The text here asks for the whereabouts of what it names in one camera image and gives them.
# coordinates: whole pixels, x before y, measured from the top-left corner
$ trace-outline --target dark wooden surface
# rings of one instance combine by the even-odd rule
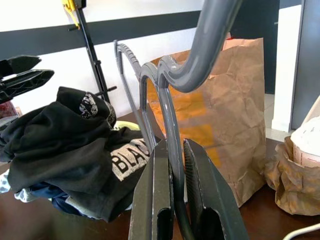
[[[161,131],[151,114],[157,136]],[[120,120],[132,121],[132,114]],[[267,155],[272,156],[277,142],[267,139]],[[0,166],[0,173],[7,169]],[[251,240],[281,240],[289,232],[320,223],[320,216],[290,215],[275,204],[275,192],[264,186],[240,208]],[[92,220],[59,212],[46,199],[30,203],[16,200],[12,192],[0,194],[0,240],[125,240],[128,239],[130,211],[115,221]],[[174,223],[174,240],[181,240],[177,222]],[[320,231],[295,238],[319,240]]]

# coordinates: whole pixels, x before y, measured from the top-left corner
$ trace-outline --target crumpled paper bag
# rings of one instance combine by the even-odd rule
[[[293,162],[290,137],[275,148],[276,156],[265,165],[264,176],[275,190],[275,203],[289,214],[320,214],[320,167]]]
[[[238,206],[264,184],[266,154],[263,39],[226,40],[207,80],[191,93],[169,87],[181,143],[202,145],[230,185]],[[180,64],[189,51],[171,55]],[[160,58],[153,61],[158,64]],[[148,82],[147,99],[165,133],[156,90]]]

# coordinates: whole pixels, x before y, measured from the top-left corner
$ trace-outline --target pile of clothes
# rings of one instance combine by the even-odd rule
[[[69,214],[109,222],[133,200],[148,162],[140,131],[113,130],[113,107],[90,92],[60,87],[55,102],[0,133],[0,193],[30,202],[43,197]]]

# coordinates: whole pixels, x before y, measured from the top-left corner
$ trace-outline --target white cable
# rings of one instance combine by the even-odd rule
[[[298,235],[306,234],[306,233],[313,232],[313,231],[316,231],[319,229],[320,229],[320,223],[312,225],[312,226],[307,226],[307,227],[290,232],[287,236],[284,237],[283,240],[291,240],[292,238],[294,238]]]

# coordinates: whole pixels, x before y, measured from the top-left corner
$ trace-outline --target yellow clamp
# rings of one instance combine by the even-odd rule
[[[76,19],[76,17],[74,16],[73,12],[76,10],[76,6],[74,3],[74,0],[62,0],[62,4],[64,7],[64,10],[70,15],[70,17],[72,18],[75,26],[80,29],[80,25]]]

